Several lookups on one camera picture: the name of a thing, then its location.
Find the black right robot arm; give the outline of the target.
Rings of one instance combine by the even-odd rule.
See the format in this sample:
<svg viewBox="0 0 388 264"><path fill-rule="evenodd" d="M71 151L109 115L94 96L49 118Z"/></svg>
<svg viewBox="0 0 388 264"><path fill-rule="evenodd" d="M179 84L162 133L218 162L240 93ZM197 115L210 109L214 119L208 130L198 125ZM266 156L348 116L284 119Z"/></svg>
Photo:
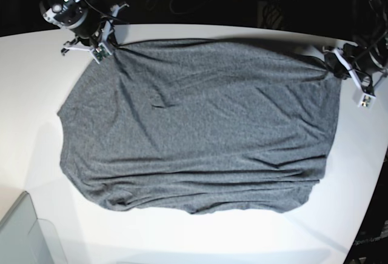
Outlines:
<svg viewBox="0 0 388 264"><path fill-rule="evenodd" d="M118 48L114 23L126 24L118 15L129 5L123 2L101 10L100 4L93 5L92 1L44 0L39 8L46 22L75 35L63 44L63 56L70 51L85 51L100 63Z"/></svg>

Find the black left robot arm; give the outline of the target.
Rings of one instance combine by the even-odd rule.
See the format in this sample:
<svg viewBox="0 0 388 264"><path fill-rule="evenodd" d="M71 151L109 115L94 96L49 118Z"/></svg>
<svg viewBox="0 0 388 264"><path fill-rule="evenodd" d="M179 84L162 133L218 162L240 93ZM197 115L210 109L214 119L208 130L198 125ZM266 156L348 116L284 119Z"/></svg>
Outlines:
<svg viewBox="0 0 388 264"><path fill-rule="evenodd" d="M351 78L363 93L374 95L387 77L387 0L351 0L352 44L323 50L328 70ZM381 73L378 82L372 76Z"/></svg>

